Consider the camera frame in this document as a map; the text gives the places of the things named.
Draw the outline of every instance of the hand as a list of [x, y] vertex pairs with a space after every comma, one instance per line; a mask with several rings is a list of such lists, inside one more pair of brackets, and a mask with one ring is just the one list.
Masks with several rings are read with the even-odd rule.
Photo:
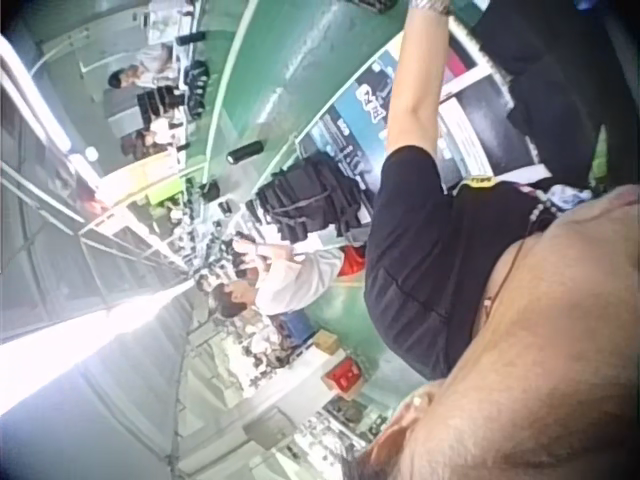
[[243, 238], [234, 238], [233, 249], [238, 253], [255, 254], [256, 244], [254, 242], [250, 242], [249, 240], [245, 240]]

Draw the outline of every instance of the white shirt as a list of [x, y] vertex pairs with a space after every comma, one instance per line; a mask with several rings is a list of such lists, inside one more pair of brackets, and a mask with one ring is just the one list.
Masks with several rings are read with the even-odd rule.
[[264, 315], [305, 308], [327, 291], [343, 262], [338, 249], [306, 254], [300, 262], [275, 260], [260, 281], [256, 307]]
[[153, 141], [160, 145], [168, 145], [174, 143], [173, 132], [169, 128], [169, 120], [164, 117], [156, 118], [151, 125], [149, 131], [155, 135]]
[[138, 65], [142, 74], [136, 80], [140, 87], [155, 88], [162, 85], [177, 85], [178, 68], [171, 62], [170, 51], [162, 44], [149, 45], [138, 52]]

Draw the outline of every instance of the ceiling light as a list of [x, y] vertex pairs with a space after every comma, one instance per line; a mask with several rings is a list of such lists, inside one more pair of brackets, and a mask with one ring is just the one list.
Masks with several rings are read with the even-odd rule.
[[71, 140], [69, 140], [69, 137], [51, 113], [51, 110], [49, 110], [49, 107], [36, 88], [36, 84], [33, 82], [20, 57], [18, 57], [18, 54], [9, 41], [3, 36], [0, 36], [0, 55], [9, 66], [11, 73], [16, 77], [16, 83], [23, 91], [35, 111], [36, 117], [42, 122], [44, 129], [51, 139], [63, 152], [71, 150]]
[[98, 153], [98, 150], [96, 150], [96, 147], [87, 147], [87, 149], [84, 151], [84, 156], [90, 162], [95, 162], [98, 157], [100, 157], [100, 154]]
[[73, 165], [73, 168], [76, 169], [80, 176], [84, 178], [92, 188], [97, 188], [100, 184], [100, 175], [91, 168], [86, 158], [79, 153], [72, 153], [69, 155], [69, 161], [71, 165]]

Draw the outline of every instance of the raised arm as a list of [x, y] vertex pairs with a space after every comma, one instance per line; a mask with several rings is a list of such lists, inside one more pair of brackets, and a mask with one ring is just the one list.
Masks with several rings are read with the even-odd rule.
[[434, 158], [446, 64], [450, 0], [409, 0], [389, 112], [387, 150], [413, 145]]
[[233, 241], [233, 248], [240, 253], [266, 257], [271, 260], [293, 261], [293, 248], [290, 245], [269, 245], [237, 238]]

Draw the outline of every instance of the red box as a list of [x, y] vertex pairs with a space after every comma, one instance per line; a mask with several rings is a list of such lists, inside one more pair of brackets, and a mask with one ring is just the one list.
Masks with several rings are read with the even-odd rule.
[[347, 357], [327, 373], [325, 379], [335, 390], [347, 393], [362, 379], [362, 371], [353, 358]]

